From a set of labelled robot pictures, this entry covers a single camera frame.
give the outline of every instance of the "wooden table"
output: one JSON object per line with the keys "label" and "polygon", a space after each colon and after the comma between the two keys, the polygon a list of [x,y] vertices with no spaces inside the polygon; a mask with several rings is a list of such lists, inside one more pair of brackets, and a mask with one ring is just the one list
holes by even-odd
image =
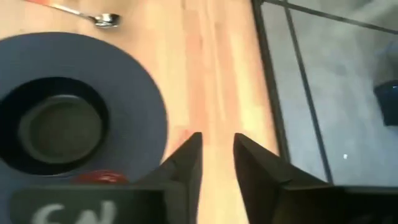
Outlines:
{"label": "wooden table", "polygon": [[0,0],[0,37],[85,34],[127,51],[149,71],[168,112],[167,158],[191,132],[204,137],[198,223],[247,223],[233,163],[233,134],[277,154],[250,0],[59,0],[124,17],[115,30],[21,0]]}

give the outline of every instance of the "red object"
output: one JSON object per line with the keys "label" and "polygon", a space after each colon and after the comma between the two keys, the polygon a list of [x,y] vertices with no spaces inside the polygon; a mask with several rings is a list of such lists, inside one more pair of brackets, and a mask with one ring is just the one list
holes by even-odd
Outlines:
{"label": "red object", "polygon": [[79,184],[127,184],[129,181],[122,174],[111,170],[97,170],[79,175],[74,182]]}

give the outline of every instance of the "metal spoon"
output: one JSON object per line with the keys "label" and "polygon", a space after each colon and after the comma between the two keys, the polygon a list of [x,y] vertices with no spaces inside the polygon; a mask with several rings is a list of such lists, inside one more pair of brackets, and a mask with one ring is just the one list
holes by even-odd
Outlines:
{"label": "metal spoon", "polygon": [[59,9],[64,12],[72,13],[76,16],[80,16],[84,19],[88,19],[91,22],[93,22],[97,27],[104,28],[104,29],[117,27],[120,24],[120,20],[121,20],[121,16],[119,16],[117,14],[104,13],[104,14],[101,14],[98,16],[90,16],[85,13],[79,12],[77,10],[70,9],[69,7],[51,3],[48,0],[25,0],[25,1],[34,2],[37,4],[41,4],[43,6],[48,6],[48,7],[54,8],[54,9]]}

